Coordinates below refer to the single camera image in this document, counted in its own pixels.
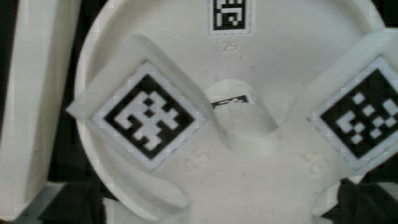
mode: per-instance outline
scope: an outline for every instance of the white plastic object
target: white plastic object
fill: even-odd
[[[320,1],[317,4],[309,0],[256,1],[251,34],[212,35],[208,4],[208,1],[109,2],[82,52],[77,96],[82,98],[96,82],[105,85],[98,81],[103,78],[96,79],[105,76],[105,71],[112,70],[109,79],[112,75],[126,77],[118,72],[125,72],[128,66],[130,75],[135,74],[134,66],[144,62],[137,61],[141,55],[134,51],[130,55],[121,52],[132,47],[137,35],[142,35],[210,99],[212,94],[219,94],[212,88],[228,79],[240,80],[256,90],[256,105],[269,111],[270,116],[265,117],[276,123],[276,126],[265,125],[267,128],[260,130],[270,130],[265,133],[274,135],[277,150],[267,146],[265,150],[272,149],[267,150],[267,156],[256,154],[260,150],[253,150],[256,156],[247,156],[240,153],[244,147],[230,146],[226,136],[238,132],[222,127],[210,111],[212,99],[208,106],[198,105],[208,122],[153,171],[137,166],[132,155],[126,151],[121,153],[121,147],[107,143],[94,131],[98,128],[84,120],[78,129],[87,155],[123,204],[150,222],[162,222],[185,213],[180,223],[190,224],[311,223],[313,204],[324,190],[343,177],[357,173],[308,121],[320,105],[311,102],[311,105],[299,103],[292,106],[292,103],[306,102],[302,91],[313,80],[365,36],[382,30],[381,17],[370,1]],[[114,63],[123,65],[121,70],[110,69]],[[89,92],[93,104],[102,105],[98,101],[105,102],[112,95],[103,94],[94,98]],[[199,94],[192,102],[205,101]],[[256,105],[228,104],[226,107],[249,108]],[[164,189],[153,188],[157,182],[169,183]],[[189,207],[174,206],[173,209],[176,203],[167,198],[171,189],[183,193],[178,195],[185,195],[182,198],[190,202]]]
[[[0,147],[0,219],[43,189],[57,130],[80,0],[22,0]]]

